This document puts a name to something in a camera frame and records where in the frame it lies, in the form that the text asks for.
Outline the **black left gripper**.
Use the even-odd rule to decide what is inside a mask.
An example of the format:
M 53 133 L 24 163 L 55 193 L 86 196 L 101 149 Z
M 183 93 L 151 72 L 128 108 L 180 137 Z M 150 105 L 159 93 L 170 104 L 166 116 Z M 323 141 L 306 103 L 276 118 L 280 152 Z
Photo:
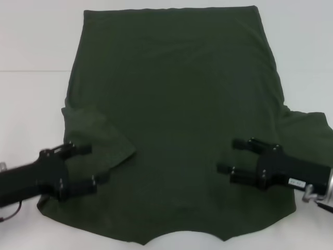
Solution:
M 33 163 L 1 171 L 1 207 L 44 194 L 68 200 L 96 193 L 99 185 L 109 181 L 108 173 L 71 182 L 65 164 L 72 157 L 91 153 L 91 145 L 69 142 L 40 151 Z

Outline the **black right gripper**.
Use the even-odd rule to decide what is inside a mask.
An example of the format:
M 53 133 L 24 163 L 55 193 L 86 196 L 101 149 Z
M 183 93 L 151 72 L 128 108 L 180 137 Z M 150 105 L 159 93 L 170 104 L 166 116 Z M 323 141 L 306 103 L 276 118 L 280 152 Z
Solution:
M 331 168 L 287 155 L 278 144 L 269 144 L 251 138 L 234 139 L 232 148 L 259 155 L 256 172 L 230 167 L 222 163 L 216 165 L 217 172 L 229 176 L 230 183 L 258 187 L 266 190 L 273 185 L 281 185 L 305 191 L 313 186 L 317 195 L 325 195 L 329 186 Z

